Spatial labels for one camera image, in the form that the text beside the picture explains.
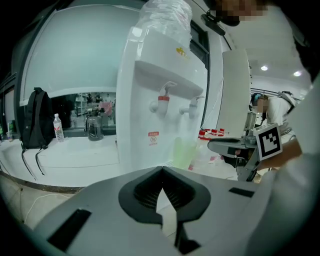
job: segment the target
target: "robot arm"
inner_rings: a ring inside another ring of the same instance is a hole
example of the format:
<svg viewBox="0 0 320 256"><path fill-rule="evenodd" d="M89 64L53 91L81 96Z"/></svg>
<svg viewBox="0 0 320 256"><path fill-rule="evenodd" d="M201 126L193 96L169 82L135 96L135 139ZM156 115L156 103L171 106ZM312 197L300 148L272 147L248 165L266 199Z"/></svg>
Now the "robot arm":
<svg viewBox="0 0 320 256"><path fill-rule="evenodd" d="M222 156L227 164L236 168L239 181L251 182L262 160L282 152L281 136L276 123L254 128L242 138L214 138L208 148Z"/></svg>

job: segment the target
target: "glass pitcher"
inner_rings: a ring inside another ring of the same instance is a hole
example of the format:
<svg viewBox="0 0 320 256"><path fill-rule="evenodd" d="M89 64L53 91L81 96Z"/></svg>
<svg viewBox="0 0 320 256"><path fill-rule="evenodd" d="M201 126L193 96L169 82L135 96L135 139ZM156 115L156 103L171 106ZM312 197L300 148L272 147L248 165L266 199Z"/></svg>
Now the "glass pitcher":
<svg viewBox="0 0 320 256"><path fill-rule="evenodd" d="M84 131L87 132L90 141L96 142L102 140L104 137L102 131L102 118L98 113L93 113L92 116L86 118Z"/></svg>

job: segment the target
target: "floor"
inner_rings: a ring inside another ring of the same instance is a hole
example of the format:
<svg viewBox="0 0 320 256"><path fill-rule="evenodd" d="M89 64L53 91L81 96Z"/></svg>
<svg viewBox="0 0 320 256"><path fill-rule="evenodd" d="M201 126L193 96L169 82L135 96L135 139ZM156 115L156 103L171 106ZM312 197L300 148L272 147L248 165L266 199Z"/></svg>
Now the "floor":
<svg viewBox="0 0 320 256"><path fill-rule="evenodd" d="M34 229L51 210L73 196L33 189L2 175L0 175L0 193L11 214L31 229Z"/></svg>

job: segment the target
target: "black backpack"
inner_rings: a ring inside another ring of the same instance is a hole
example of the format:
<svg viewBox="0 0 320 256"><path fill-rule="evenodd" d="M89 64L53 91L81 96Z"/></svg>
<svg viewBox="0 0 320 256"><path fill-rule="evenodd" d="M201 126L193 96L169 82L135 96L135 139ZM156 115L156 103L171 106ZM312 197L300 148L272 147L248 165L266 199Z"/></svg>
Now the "black backpack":
<svg viewBox="0 0 320 256"><path fill-rule="evenodd" d="M34 88L31 93L24 118L23 132L21 137L22 153L21 157L25 167L29 170L24 153L27 149L40 149L35 154L35 161L42 175L45 175L38 163L38 154L42 149L46 149L50 141L54 137L54 113L52 111L52 103L47 92L39 87Z"/></svg>

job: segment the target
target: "plastic bottle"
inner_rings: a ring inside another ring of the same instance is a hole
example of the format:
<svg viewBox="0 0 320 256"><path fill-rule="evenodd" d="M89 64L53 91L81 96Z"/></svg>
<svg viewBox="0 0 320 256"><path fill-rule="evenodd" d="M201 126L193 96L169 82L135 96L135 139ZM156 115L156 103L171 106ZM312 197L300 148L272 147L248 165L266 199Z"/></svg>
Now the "plastic bottle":
<svg viewBox="0 0 320 256"><path fill-rule="evenodd" d="M58 140L58 142L63 142L65 137L64 132L62 130L62 124L59 118L59 114L54 114L53 126L56 139Z"/></svg>
<svg viewBox="0 0 320 256"><path fill-rule="evenodd" d="M71 111L70 124L71 124L72 128L76 128L77 127L77 115L76 115L74 110Z"/></svg>

